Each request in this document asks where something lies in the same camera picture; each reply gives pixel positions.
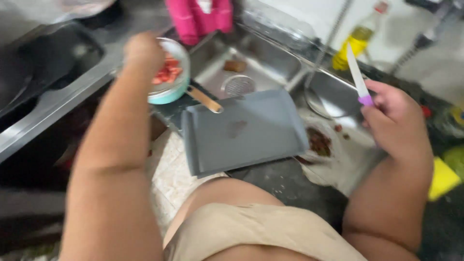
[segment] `thigh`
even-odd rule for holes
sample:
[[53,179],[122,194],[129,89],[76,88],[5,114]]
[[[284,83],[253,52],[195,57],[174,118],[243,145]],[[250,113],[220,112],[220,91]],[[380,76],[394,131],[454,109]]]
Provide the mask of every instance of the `thigh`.
[[280,200],[255,185],[242,180],[218,177],[199,186],[180,207],[164,237],[165,247],[179,226],[198,208],[209,203],[228,205],[263,204],[284,206]]

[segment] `purple knife handle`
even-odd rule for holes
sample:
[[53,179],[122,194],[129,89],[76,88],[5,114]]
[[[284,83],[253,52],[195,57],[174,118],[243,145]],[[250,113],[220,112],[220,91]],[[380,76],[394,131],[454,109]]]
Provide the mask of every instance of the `purple knife handle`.
[[374,101],[372,101],[372,97],[370,95],[359,97],[358,101],[365,106],[374,106]]

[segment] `wooden pan handle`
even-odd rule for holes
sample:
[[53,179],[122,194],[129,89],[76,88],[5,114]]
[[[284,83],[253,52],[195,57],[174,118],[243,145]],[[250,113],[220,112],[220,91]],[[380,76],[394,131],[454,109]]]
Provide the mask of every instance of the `wooden pan handle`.
[[224,108],[222,108],[219,103],[213,101],[213,99],[191,85],[187,87],[186,93],[214,113],[221,113],[224,111]]

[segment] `person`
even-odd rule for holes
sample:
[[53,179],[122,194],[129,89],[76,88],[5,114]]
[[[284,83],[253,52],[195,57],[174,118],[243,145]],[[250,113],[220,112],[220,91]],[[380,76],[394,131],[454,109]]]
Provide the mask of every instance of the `person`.
[[144,174],[147,93],[164,52],[152,33],[125,46],[125,66],[89,127],[72,171],[62,261],[417,260],[433,155],[419,106],[403,91],[366,81],[376,107],[364,125],[387,156],[350,196],[338,234],[314,213],[284,206],[228,177],[199,186],[164,243]]

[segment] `dark countertop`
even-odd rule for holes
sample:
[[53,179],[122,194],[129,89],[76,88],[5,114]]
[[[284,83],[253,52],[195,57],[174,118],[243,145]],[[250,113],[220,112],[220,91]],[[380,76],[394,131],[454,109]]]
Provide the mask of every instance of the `dark countertop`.
[[[306,53],[298,53],[313,61],[317,47]],[[387,82],[411,95],[418,103],[429,106],[432,111],[439,110],[447,103],[424,92],[420,85],[391,78],[368,65],[361,65],[363,72],[371,79]],[[337,73],[350,81],[350,76]],[[194,81],[193,86],[216,99]],[[182,136],[181,114],[191,105],[199,104],[187,94],[175,102],[153,105],[152,115]],[[461,140],[446,139],[440,136],[429,124],[431,141],[436,155],[440,155]],[[285,158],[226,172],[230,177],[254,184],[273,194],[285,205],[308,209],[331,224],[338,232],[342,230],[342,217],[348,198],[333,187],[325,187],[310,182],[303,174],[300,163],[294,158]],[[418,253],[421,260],[463,260],[464,259],[464,185],[456,187],[436,202],[427,204],[423,223],[423,241]]]

